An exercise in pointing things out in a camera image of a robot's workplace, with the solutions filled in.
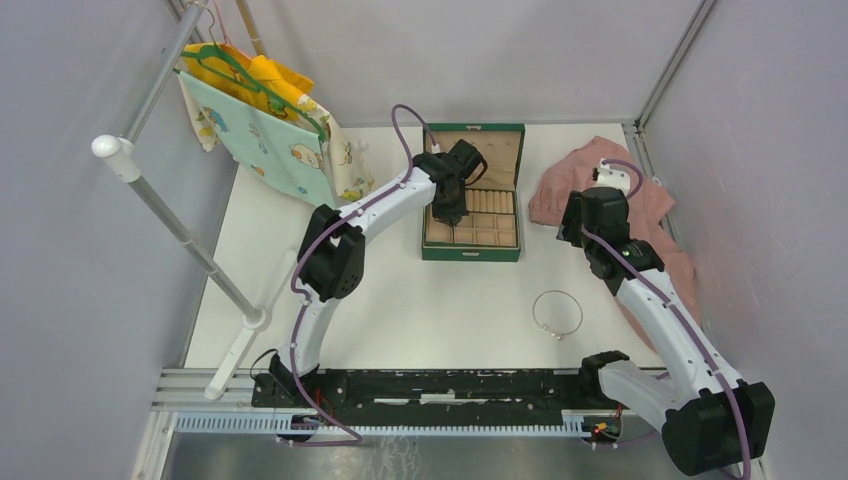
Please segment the green jewelry tray insert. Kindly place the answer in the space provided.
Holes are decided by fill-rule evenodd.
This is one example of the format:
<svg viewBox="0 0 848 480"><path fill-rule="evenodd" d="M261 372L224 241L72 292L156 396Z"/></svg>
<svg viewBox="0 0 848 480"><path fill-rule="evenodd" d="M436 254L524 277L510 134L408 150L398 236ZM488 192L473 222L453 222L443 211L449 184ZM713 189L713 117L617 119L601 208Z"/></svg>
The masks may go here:
<svg viewBox="0 0 848 480"><path fill-rule="evenodd" d="M437 222L431 208L425 210L425 244L476 246L487 249L518 249L520 227L515 194L508 190L469 189L469 214L456 226Z"/></svg>

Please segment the green jewelry box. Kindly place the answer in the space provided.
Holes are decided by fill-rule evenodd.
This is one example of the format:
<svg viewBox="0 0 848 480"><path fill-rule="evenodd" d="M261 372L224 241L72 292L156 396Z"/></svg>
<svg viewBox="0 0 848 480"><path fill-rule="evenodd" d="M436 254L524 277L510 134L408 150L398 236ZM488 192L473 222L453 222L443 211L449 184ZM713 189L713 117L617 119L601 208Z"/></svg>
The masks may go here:
<svg viewBox="0 0 848 480"><path fill-rule="evenodd" d="M520 123L431 123L430 132L448 151L464 140L485 163L467 180L469 214L456 226L436 221L426 207L421 258L425 261L514 263L522 251L517 185L526 128Z"/></svg>

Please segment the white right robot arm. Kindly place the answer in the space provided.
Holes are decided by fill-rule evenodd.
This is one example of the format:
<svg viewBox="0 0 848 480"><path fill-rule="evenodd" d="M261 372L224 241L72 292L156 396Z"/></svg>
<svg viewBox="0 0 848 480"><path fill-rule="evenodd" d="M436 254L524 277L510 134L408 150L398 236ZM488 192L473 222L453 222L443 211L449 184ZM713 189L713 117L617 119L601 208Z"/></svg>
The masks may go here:
<svg viewBox="0 0 848 480"><path fill-rule="evenodd" d="M752 476L764 453L775 398L763 382L749 383L696 324L655 249L635 239L625 193L613 187L573 191L558 237L583 250L591 272L637 320L662 359L667 379L638 367L620 351L582 360L577 392L591 408L615 401L660 435L687 475L731 466Z"/></svg>

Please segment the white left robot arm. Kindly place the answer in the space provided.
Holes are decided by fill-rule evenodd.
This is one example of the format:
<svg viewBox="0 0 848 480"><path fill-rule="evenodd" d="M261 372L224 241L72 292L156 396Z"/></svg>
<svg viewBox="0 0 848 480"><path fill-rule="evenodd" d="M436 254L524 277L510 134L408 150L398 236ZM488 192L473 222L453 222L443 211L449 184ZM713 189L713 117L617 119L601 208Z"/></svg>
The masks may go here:
<svg viewBox="0 0 848 480"><path fill-rule="evenodd" d="M333 209L316 208L310 218L291 278L302 295L290 339L269 368L275 392L290 407L306 405L314 394L309 376L320 363L321 346L335 310L364 276L368 243L407 214L430 207L449 226L467 216L466 184L487 171L483 155L469 142L449 151L437 148L410 158L407 170L373 193Z"/></svg>

